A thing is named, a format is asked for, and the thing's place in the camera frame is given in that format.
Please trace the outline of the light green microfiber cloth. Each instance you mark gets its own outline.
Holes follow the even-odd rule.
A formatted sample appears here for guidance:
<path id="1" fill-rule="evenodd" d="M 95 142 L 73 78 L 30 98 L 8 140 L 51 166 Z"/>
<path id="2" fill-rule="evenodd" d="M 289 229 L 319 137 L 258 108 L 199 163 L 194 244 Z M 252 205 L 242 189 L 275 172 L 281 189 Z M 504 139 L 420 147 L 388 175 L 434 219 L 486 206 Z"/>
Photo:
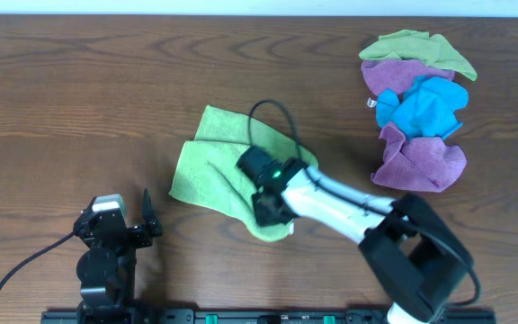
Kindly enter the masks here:
<path id="1" fill-rule="evenodd" d="M 183 144 L 169 194 L 178 201 L 212 209 L 243 222 L 257 239 L 274 242 L 292 224 L 261 227 L 251 196 L 255 186 L 237 161 L 250 148 L 247 116 L 208 105 L 193 140 Z"/>

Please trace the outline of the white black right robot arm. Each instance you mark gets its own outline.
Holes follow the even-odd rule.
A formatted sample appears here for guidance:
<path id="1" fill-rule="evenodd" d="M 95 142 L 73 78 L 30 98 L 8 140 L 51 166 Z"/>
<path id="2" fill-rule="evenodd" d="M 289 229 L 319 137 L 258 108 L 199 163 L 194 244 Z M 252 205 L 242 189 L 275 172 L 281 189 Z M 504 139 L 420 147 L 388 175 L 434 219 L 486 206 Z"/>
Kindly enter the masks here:
<path id="1" fill-rule="evenodd" d="M 252 181 L 261 225 L 309 218 L 354 242 L 392 300 L 390 323 L 433 323 L 471 274 L 473 258 L 422 197 L 374 196 L 296 158 L 237 163 Z"/>

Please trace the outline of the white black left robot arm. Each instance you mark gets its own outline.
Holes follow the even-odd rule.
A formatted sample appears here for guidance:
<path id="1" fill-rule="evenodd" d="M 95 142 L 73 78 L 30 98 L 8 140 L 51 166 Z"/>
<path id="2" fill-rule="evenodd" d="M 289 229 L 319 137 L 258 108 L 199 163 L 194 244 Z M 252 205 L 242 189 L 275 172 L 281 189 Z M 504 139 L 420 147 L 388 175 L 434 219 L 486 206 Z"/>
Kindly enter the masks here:
<path id="1" fill-rule="evenodd" d="M 137 250 L 163 234 L 149 191 L 143 192 L 143 222 L 128 227 L 119 194 L 94 197 L 74 223 L 74 233 L 88 247 L 76 265 L 81 282 L 78 323 L 156 323 L 158 314 L 134 297 Z"/>

